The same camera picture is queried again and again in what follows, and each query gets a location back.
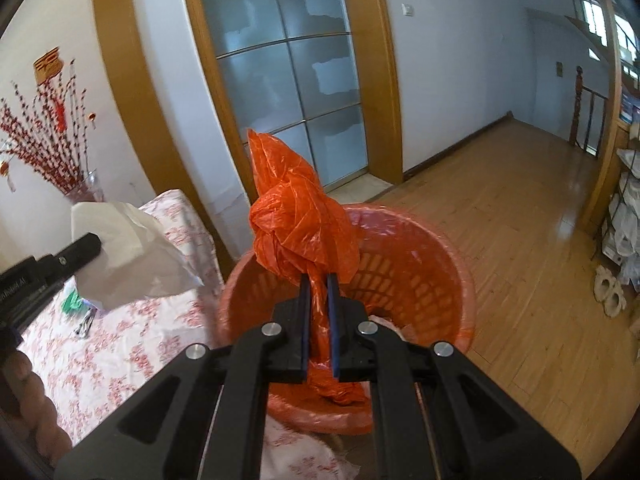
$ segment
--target wooden newel post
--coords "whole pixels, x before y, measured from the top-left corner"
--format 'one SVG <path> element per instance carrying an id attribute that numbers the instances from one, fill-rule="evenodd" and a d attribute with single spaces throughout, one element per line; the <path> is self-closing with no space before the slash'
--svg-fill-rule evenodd
<path id="1" fill-rule="evenodd" d="M 580 106 L 582 105 L 582 67 L 577 66 L 576 72 L 574 118 L 571 121 L 571 132 L 569 133 L 569 144 L 572 146 L 578 138 L 578 124 L 580 123 Z"/>

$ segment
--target plastic bag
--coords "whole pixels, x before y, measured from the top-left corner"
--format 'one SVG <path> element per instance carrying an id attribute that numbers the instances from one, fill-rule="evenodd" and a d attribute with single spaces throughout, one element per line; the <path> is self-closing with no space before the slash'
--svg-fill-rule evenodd
<path id="1" fill-rule="evenodd" d="M 640 218 L 640 180 L 625 171 L 620 175 L 618 186 L 623 193 L 625 204 Z"/>
<path id="2" fill-rule="evenodd" d="M 153 216 L 124 202 L 81 202 L 71 209 L 73 240 L 100 237 L 102 251 L 76 272 L 78 294 L 102 310 L 202 286 Z"/>
<path id="3" fill-rule="evenodd" d="M 628 285 L 629 282 L 637 283 L 640 279 L 640 255 L 632 254 L 620 266 L 618 281 L 621 285 Z"/>
<path id="4" fill-rule="evenodd" d="M 634 177 L 640 178 L 640 156 L 636 150 L 616 150 L 622 163 L 631 170 Z"/>
<path id="5" fill-rule="evenodd" d="M 356 231 L 342 206 L 322 189 L 309 163 L 284 142 L 249 130 L 249 148 L 260 198 L 251 206 L 258 263 L 300 284 L 309 275 L 312 291 L 308 383 L 321 396 L 348 406 L 366 398 L 358 383 L 339 383 L 330 365 L 325 276 L 349 283 L 360 261 Z"/>
<path id="6" fill-rule="evenodd" d="M 609 203 L 609 213 L 612 216 L 616 251 L 620 256 L 631 256 L 638 250 L 638 217 L 633 209 L 620 202 L 618 194 Z"/>

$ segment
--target white plastic bag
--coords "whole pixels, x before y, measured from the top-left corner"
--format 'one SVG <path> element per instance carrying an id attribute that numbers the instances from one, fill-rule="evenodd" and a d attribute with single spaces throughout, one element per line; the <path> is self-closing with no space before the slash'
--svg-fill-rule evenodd
<path id="1" fill-rule="evenodd" d="M 625 171 L 620 175 L 618 185 L 625 203 L 640 217 L 640 180 Z"/>
<path id="2" fill-rule="evenodd" d="M 618 281 L 622 285 L 628 285 L 629 281 L 637 282 L 640 278 L 640 255 L 632 254 L 620 266 Z"/>
<path id="3" fill-rule="evenodd" d="M 638 249 L 638 217 L 616 194 L 609 203 L 613 238 L 620 256 L 631 256 Z"/>
<path id="4" fill-rule="evenodd" d="M 631 173 L 634 174 L 634 177 L 640 178 L 640 152 L 636 152 L 636 150 L 622 150 L 621 148 L 618 148 L 616 153 L 622 163 L 631 170 Z"/>
<path id="5" fill-rule="evenodd" d="M 182 294 L 202 285 L 158 220 L 123 202 L 71 209 L 72 238 L 97 234 L 102 252 L 76 274 L 78 294 L 112 310 L 133 301 Z"/>

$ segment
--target white tissue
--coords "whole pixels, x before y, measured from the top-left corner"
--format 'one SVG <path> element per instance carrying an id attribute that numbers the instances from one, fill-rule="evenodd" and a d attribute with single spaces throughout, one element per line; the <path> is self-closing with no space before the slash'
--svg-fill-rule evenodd
<path id="1" fill-rule="evenodd" d="M 182 294 L 202 285 L 162 225 L 123 202 L 81 202 L 71 209 L 71 234 L 98 235 L 100 255 L 76 274 L 78 294 L 113 310 L 148 298 Z"/>

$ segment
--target window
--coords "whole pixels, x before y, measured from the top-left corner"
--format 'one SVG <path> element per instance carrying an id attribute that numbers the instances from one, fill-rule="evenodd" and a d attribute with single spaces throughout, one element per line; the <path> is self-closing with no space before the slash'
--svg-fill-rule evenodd
<path id="1" fill-rule="evenodd" d="M 590 32 L 598 35 L 602 44 L 607 46 L 607 30 L 604 25 L 602 8 L 599 4 L 594 3 L 591 0 L 582 0 L 582 4 L 584 6 L 584 17 L 589 24 Z M 632 65 L 634 60 L 638 58 L 638 38 L 636 38 L 631 24 L 621 16 L 616 15 L 616 25 L 618 43 L 620 44 L 620 54 L 627 64 L 627 66 L 623 67 L 624 72 L 629 74 L 632 78 L 638 79 L 638 72 L 628 66 Z M 591 49 L 589 49 L 589 57 L 598 61 L 600 60 L 597 54 Z"/>
<path id="2" fill-rule="evenodd" d="M 590 0 L 583 0 L 584 17 L 589 24 L 589 31 L 600 37 L 600 41 L 607 46 L 607 29 L 604 26 L 604 15 L 602 8 L 598 4 L 591 3 Z"/>

